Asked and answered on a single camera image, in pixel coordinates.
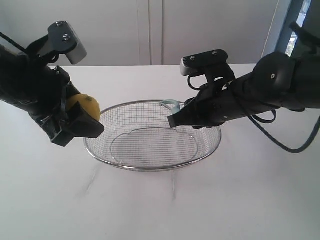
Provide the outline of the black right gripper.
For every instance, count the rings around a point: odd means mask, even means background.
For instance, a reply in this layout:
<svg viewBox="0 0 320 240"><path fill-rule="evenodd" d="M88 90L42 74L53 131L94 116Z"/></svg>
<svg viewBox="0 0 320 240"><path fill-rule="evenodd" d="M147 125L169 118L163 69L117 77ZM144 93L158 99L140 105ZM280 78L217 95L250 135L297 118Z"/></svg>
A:
<svg viewBox="0 0 320 240"><path fill-rule="evenodd" d="M184 107L167 117L171 128L191 126L194 129L212 128L250 115L250 88L246 79L219 79L212 86L205 84L199 93L184 103Z"/></svg>

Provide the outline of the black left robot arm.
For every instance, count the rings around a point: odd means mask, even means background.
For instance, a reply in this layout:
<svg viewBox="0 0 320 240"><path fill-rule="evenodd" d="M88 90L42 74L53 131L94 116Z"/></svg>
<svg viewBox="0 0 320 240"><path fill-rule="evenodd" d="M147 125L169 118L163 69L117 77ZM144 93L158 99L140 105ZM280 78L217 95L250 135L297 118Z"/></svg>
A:
<svg viewBox="0 0 320 240"><path fill-rule="evenodd" d="M98 138L104 126L76 101L80 92L61 67L34 66L25 54L0 47L0 99L29 114L51 143L65 147L74 138Z"/></svg>

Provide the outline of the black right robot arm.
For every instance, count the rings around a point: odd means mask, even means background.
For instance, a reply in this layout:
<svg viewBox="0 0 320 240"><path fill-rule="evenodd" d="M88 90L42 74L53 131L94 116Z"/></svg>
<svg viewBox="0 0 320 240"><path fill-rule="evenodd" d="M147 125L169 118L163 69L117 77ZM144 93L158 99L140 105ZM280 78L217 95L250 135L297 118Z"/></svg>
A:
<svg viewBox="0 0 320 240"><path fill-rule="evenodd" d="M285 108L294 112L320 107L320 47L318 37L297 23L292 31L309 51L300 57L282 52L264 56L254 69L236 77L222 49L185 56L180 71L188 79L205 76L197 95L168 117L172 128L217 127L225 122Z"/></svg>

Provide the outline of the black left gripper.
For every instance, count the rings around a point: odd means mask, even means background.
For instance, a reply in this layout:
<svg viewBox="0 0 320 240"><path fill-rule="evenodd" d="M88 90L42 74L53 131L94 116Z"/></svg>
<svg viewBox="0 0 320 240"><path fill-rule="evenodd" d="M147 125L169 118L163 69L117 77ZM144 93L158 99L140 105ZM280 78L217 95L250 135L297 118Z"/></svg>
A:
<svg viewBox="0 0 320 240"><path fill-rule="evenodd" d="M48 135L50 142L65 147L75 137L98 138L105 127L77 101L69 110L67 101L80 92L60 66L46 68L39 77L38 103L30 117Z"/></svg>

